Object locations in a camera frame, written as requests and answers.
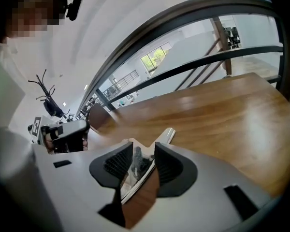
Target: balcony railing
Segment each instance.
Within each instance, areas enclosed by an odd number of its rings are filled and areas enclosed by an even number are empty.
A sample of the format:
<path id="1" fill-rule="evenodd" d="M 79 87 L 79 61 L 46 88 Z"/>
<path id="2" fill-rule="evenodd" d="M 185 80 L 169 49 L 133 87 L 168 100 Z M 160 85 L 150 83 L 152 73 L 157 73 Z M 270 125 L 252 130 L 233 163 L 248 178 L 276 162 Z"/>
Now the balcony railing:
<path id="1" fill-rule="evenodd" d="M 139 74 L 136 71 L 132 71 L 124 78 L 120 79 L 119 81 L 115 82 L 112 86 L 110 86 L 106 91 L 103 92 L 103 95 L 108 99 L 111 100 L 116 97 L 129 83 L 133 82 Z"/>
<path id="2" fill-rule="evenodd" d="M 142 47 L 158 37 L 190 23 L 233 14 L 256 14 L 273 17 L 277 26 L 279 42 L 283 46 L 265 45 L 231 50 L 222 48 L 222 50 L 216 54 L 195 59 L 177 68 L 156 75 L 129 90 L 113 96 L 114 98 L 110 99 L 110 97 L 105 97 L 105 95 L 99 91 L 101 84 L 105 82 L 119 66 Z M 281 11 L 275 10 L 273 5 L 265 0 L 188 0 L 177 4 L 146 21 L 115 49 L 92 80 L 79 109 L 86 104 L 87 100 L 94 93 L 97 94 L 109 110 L 114 110 L 115 107 L 112 105 L 113 102 L 171 76 L 194 70 L 214 62 L 269 52 L 281 52 L 282 55 L 280 56 L 278 75 L 269 78 L 267 81 L 270 83 L 276 82 L 276 89 L 290 101 L 290 34 L 285 30 L 285 22 L 289 22 L 288 17 L 282 14 Z"/>

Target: black slot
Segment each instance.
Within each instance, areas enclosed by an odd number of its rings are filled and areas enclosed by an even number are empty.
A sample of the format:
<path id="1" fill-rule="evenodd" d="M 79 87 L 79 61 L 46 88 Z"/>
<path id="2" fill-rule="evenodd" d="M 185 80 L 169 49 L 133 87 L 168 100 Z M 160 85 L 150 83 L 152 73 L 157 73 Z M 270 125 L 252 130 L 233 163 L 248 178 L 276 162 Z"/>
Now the black slot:
<path id="1" fill-rule="evenodd" d="M 69 164 L 72 164 L 72 162 L 70 162 L 69 160 L 62 160 L 62 161 L 54 162 L 55 168 L 60 168 L 60 167 L 63 167 L 65 165 L 69 165 Z"/>
<path id="2" fill-rule="evenodd" d="M 226 187 L 224 190 L 243 220 L 248 219 L 258 211 L 254 203 L 237 185 Z"/>

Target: green tree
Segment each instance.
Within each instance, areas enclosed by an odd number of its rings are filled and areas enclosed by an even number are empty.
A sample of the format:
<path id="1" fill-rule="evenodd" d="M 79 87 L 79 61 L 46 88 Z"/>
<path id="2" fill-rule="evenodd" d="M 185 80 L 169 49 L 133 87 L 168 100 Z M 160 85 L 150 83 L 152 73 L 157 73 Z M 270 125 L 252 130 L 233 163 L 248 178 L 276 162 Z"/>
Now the green tree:
<path id="1" fill-rule="evenodd" d="M 153 64 L 154 65 L 156 64 L 155 61 L 151 62 L 150 59 L 149 59 L 149 57 L 147 55 L 144 56 L 144 57 L 142 57 L 141 60 L 142 60 L 142 62 L 144 63 L 144 65 L 146 66 L 146 68 L 148 70 L 153 69 L 154 68 Z"/>
<path id="2" fill-rule="evenodd" d="M 160 64 L 163 61 L 164 57 L 165 55 L 163 50 L 161 48 L 158 48 L 155 51 L 154 56 L 151 58 L 151 60 L 155 62 L 155 67 L 157 66 L 157 62 Z"/>

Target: wooden tabletop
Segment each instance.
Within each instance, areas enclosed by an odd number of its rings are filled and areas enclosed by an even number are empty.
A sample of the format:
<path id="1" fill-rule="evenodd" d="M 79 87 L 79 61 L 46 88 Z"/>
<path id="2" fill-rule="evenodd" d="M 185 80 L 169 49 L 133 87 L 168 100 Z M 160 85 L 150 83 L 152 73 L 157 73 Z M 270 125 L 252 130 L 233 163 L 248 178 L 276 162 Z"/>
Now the wooden tabletop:
<path id="1" fill-rule="evenodd" d="M 290 104 L 254 73 L 155 97 L 110 113 L 89 149 L 135 138 L 145 146 L 167 128 L 171 144 L 223 159 L 271 196 L 290 179 Z"/>

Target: black hair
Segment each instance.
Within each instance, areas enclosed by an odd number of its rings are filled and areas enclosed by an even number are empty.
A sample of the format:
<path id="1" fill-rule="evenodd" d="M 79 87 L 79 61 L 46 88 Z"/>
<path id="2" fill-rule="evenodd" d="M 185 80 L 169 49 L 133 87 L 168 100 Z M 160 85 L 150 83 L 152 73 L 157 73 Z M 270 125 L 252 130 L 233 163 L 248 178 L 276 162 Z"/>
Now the black hair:
<path id="1" fill-rule="evenodd" d="M 3 15 L 0 24 L 0 43 L 6 37 L 5 25 L 7 19 L 12 15 L 13 9 L 18 7 L 20 0 L 4 0 L 1 4 L 3 6 Z M 47 22 L 48 25 L 58 25 L 59 20 L 64 18 L 65 12 L 68 8 L 68 0 L 54 0 L 53 3 L 53 18 L 50 18 Z"/>

